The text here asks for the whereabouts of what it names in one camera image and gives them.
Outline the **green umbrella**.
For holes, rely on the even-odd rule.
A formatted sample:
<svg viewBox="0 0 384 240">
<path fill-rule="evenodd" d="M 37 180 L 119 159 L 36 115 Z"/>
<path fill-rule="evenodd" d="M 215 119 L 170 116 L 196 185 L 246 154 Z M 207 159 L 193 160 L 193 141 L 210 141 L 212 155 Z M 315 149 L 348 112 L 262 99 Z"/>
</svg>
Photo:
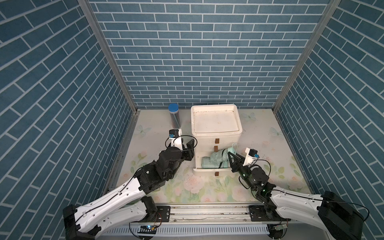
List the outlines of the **green umbrella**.
<svg viewBox="0 0 384 240">
<path fill-rule="evenodd" d="M 219 150 L 218 152 L 214 152 L 211 155 L 210 162 L 213 165 L 216 165 L 217 169 L 220 168 L 228 168 L 229 165 L 229 153 L 235 155 L 238 149 L 238 144 L 233 143 L 231 147 L 223 150 Z"/>
<path fill-rule="evenodd" d="M 203 169 L 226 169 L 229 167 L 229 162 L 224 161 L 220 163 L 213 163 L 209 157 L 202 158 Z"/>
</svg>

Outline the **white plastic drawer cabinet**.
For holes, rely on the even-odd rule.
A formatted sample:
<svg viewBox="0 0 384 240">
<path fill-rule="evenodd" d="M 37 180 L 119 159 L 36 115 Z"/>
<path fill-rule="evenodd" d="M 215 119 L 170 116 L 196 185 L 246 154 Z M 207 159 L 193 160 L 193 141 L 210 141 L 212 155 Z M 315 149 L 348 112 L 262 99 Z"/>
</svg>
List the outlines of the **white plastic drawer cabinet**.
<svg viewBox="0 0 384 240">
<path fill-rule="evenodd" d="M 200 152 L 227 149 L 237 143 L 243 133 L 238 108 L 234 104 L 193 106 L 192 134 Z"/>
</svg>

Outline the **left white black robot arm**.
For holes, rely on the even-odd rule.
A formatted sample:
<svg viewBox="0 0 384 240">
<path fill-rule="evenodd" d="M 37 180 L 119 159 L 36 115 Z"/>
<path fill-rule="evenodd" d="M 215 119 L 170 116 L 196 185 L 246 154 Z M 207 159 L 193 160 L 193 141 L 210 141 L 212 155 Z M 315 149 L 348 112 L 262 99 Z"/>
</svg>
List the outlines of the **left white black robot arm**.
<svg viewBox="0 0 384 240">
<path fill-rule="evenodd" d="M 139 168 L 133 177 L 108 194 L 83 206 L 63 210 L 67 240 L 94 240 L 115 227 L 132 222 L 155 222 L 158 208 L 149 193 L 172 179 L 183 161 L 195 155 L 195 140 L 180 148 L 168 146 L 159 159 Z"/>
</svg>

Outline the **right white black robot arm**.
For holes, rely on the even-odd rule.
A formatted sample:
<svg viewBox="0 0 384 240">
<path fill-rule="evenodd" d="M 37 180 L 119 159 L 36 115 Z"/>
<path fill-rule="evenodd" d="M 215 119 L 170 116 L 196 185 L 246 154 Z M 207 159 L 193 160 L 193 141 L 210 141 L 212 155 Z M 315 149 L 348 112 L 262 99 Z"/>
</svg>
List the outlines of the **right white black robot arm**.
<svg viewBox="0 0 384 240">
<path fill-rule="evenodd" d="M 326 231 L 335 240 L 360 240 L 366 217 L 337 194 L 321 195 L 285 190 L 269 182 L 269 175 L 257 165 L 258 154 L 248 149 L 245 157 L 228 153 L 232 172 L 239 173 L 240 182 L 251 190 L 254 198 L 265 205 L 267 212 L 281 219 L 296 220 Z"/>
</svg>

